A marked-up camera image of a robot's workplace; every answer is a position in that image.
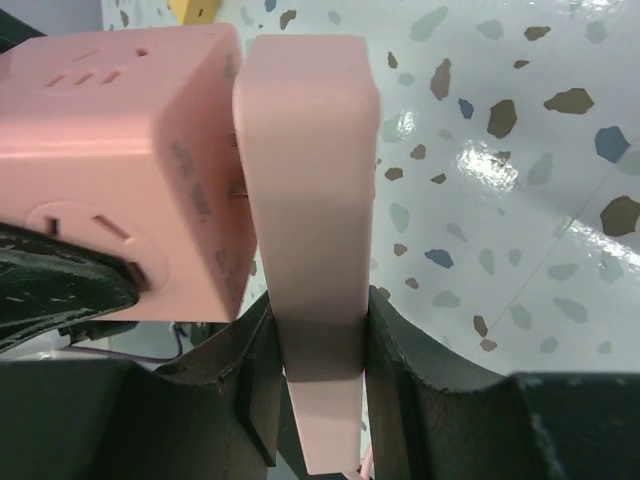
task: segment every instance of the brown speckle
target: brown speckle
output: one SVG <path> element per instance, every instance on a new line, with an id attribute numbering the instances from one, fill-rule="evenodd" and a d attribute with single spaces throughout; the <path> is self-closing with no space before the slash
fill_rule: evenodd
<path id="1" fill-rule="evenodd" d="M 435 177 L 433 177 L 431 181 L 433 183 L 437 183 L 438 185 L 440 185 L 444 183 L 446 179 L 447 179 L 447 176 L 444 173 L 441 173 L 440 175 L 436 175 Z"/>
<path id="2" fill-rule="evenodd" d="M 407 285 L 408 287 L 413 288 L 414 290 L 417 290 L 418 288 L 420 288 L 420 285 L 418 285 L 418 281 L 413 277 L 407 278 L 404 281 L 404 283 L 405 283 L 405 285 Z"/>
<path id="3" fill-rule="evenodd" d="M 451 84 L 451 60 L 445 58 L 436 68 L 436 72 L 431 77 L 431 91 L 433 95 L 442 100 L 449 95 L 449 85 Z"/>
<path id="4" fill-rule="evenodd" d="M 486 337 L 487 333 L 489 333 L 489 328 L 487 328 L 487 324 L 485 323 L 482 315 L 473 316 L 473 328 L 481 337 Z"/>
<path id="5" fill-rule="evenodd" d="M 384 174 L 385 177 L 387 177 L 388 180 L 391 180 L 392 182 L 394 180 L 398 180 L 400 178 L 403 177 L 403 172 L 401 168 L 398 167 L 392 167 L 389 170 L 386 171 L 386 173 Z"/>
<path id="6" fill-rule="evenodd" d="M 427 156 L 427 148 L 424 145 L 419 144 L 418 146 L 416 146 L 416 148 L 411 150 L 410 156 L 411 158 L 414 158 L 416 160 L 422 160 Z"/>
<path id="7" fill-rule="evenodd" d="M 594 103 L 584 88 L 572 88 L 566 92 L 556 93 L 555 96 L 546 102 L 544 106 L 547 110 L 556 110 L 561 113 L 573 113 L 582 115 L 587 113 Z"/>
<path id="8" fill-rule="evenodd" d="M 294 20 L 298 16 L 297 10 L 287 10 L 280 15 L 280 30 L 284 30 L 289 25 L 291 20 Z"/>
<path id="9" fill-rule="evenodd" d="M 480 342 L 480 346 L 485 352 L 491 352 L 496 349 L 498 344 L 493 340 L 489 340 L 488 338 L 485 338 Z"/>
<path id="10" fill-rule="evenodd" d="M 123 27 L 129 26 L 129 15 L 127 15 L 126 12 L 123 12 L 122 10 L 120 10 L 120 20 L 122 20 Z"/>
<path id="11" fill-rule="evenodd" d="M 398 60 L 391 52 L 387 53 L 387 63 L 389 68 L 398 68 Z"/>
<path id="12" fill-rule="evenodd" d="M 527 37 L 530 42 L 535 42 L 550 31 L 551 27 L 529 27 L 524 31 L 524 36 Z"/>
<path id="13" fill-rule="evenodd" d="M 393 246 L 393 253 L 395 253 L 396 257 L 401 257 L 407 252 L 407 247 L 402 245 L 401 243 L 396 243 Z"/>
<path id="14" fill-rule="evenodd" d="M 491 107 L 487 132 L 496 138 L 504 138 L 511 133 L 517 121 L 518 115 L 513 100 L 502 100 Z"/>
<path id="15" fill-rule="evenodd" d="M 614 198 L 602 210 L 602 231 L 610 237 L 621 237 L 636 231 L 640 218 L 640 203 L 627 196 Z"/>
<path id="16" fill-rule="evenodd" d="M 389 300 L 391 298 L 391 292 L 384 287 L 378 287 L 378 291 L 380 295 L 382 295 L 385 299 Z"/>

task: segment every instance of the cable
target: cable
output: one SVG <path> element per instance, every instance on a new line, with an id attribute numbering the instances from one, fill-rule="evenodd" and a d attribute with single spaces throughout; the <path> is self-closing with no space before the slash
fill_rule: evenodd
<path id="1" fill-rule="evenodd" d="M 117 358 L 121 360 L 134 360 L 136 362 L 142 362 L 142 363 L 167 363 L 177 359 L 184 353 L 184 347 L 182 346 L 182 341 L 180 340 L 180 327 L 178 326 L 178 324 L 174 323 L 173 325 L 171 325 L 171 330 L 173 331 L 173 335 L 178 347 L 178 353 L 171 358 L 147 357 L 144 355 L 135 355 L 133 353 L 114 352 L 112 350 L 105 350 L 103 348 L 79 347 L 76 345 L 64 347 L 61 349 L 61 351 L 73 352 L 73 353 L 86 353 L 89 355 L 102 355 L 108 358 Z"/>

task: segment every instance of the outlet holes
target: outlet holes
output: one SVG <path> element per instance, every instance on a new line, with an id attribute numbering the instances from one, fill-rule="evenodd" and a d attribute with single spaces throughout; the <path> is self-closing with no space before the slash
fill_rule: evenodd
<path id="1" fill-rule="evenodd" d="M 123 242 L 127 242 L 132 238 L 124 229 L 120 228 L 104 215 L 96 215 L 92 220 Z"/>
<path id="2" fill-rule="evenodd" d="M 142 271 L 140 264 L 138 262 L 127 262 L 126 265 L 129 275 L 131 275 L 131 280 L 133 280 L 135 286 L 138 287 L 138 290 L 141 292 L 151 290 L 149 279 Z"/>
<path id="3" fill-rule="evenodd" d="M 60 235 L 60 219 L 55 217 L 45 217 L 44 233 L 50 237 Z"/>
<path id="4" fill-rule="evenodd" d="M 107 78 L 105 78 L 102 83 L 111 83 L 113 82 L 116 78 L 118 78 L 120 76 L 122 72 L 120 70 L 115 70 L 113 72 L 111 72 Z"/>
<path id="5" fill-rule="evenodd" d="M 76 80 L 75 84 L 76 85 L 82 85 L 87 80 L 89 80 L 91 77 L 93 77 L 93 72 L 87 72 L 84 75 L 82 75 L 78 80 Z"/>
<path id="6" fill-rule="evenodd" d="M 60 80 L 62 80 L 64 77 L 66 77 L 68 74 L 69 74 L 69 72 L 62 72 L 62 73 L 58 74 L 56 77 L 51 79 L 49 81 L 49 83 L 47 83 L 47 87 L 53 87 L 58 82 L 60 82 Z"/>
<path id="7" fill-rule="evenodd" d="M 79 62 L 80 60 L 83 60 L 83 59 L 85 59 L 87 57 L 91 57 L 91 56 L 95 55 L 96 53 L 100 53 L 101 51 L 102 51 L 101 48 L 97 48 L 95 50 L 91 50 L 90 52 L 87 52 L 87 53 L 85 53 L 83 55 L 80 55 L 77 58 L 74 58 L 73 61 L 74 62 Z"/>

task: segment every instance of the black metal part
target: black metal part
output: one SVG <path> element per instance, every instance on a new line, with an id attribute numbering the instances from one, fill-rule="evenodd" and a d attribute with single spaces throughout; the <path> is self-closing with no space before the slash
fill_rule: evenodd
<path id="1" fill-rule="evenodd" d="M 240 370 L 236 414 L 265 463 L 274 467 L 278 450 L 278 424 L 282 392 L 282 358 L 275 328 L 256 335 Z"/>
<path id="2" fill-rule="evenodd" d="M 0 9 L 0 54 L 30 38 L 43 36 L 44 33 Z"/>
<path id="3" fill-rule="evenodd" d="M 267 402 L 265 412 L 279 411 L 282 379 L 270 374 L 281 373 L 274 338 L 265 295 L 220 334 L 155 372 L 117 360 L 0 364 L 0 477 L 266 479 L 263 452 L 236 408 L 247 380 L 241 370 L 251 359 L 260 364 L 254 373 L 267 373 L 254 379 L 251 394 Z M 271 452 L 274 419 L 263 422 L 251 407 Z"/>
<path id="4" fill-rule="evenodd" d="M 0 353 L 139 300 L 124 262 L 0 223 Z"/>
<path id="5" fill-rule="evenodd" d="M 375 288 L 368 328 L 377 480 L 640 476 L 640 375 L 504 379 L 422 333 Z"/>

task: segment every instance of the pink cord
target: pink cord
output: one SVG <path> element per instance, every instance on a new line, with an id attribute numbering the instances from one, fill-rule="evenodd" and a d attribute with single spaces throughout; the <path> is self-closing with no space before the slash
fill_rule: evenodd
<path id="1" fill-rule="evenodd" d="M 358 472 L 347 472 L 343 473 L 344 478 L 347 480 L 369 480 L 371 478 L 371 470 L 373 469 L 373 448 L 371 444 L 367 447 L 367 451 L 364 454 L 364 459 L 362 460 L 362 468 L 360 468 L 360 473 Z"/>
<path id="2" fill-rule="evenodd" d="M 369 480 L 371 478 L 371 469 L 373 468 L 373 448 L 371 444 L 367 447 L 367 453 L 364 454 L 364 460 L 362 461 L 362 469 L 360 470 L 360 475 L 365 480 Z"/>

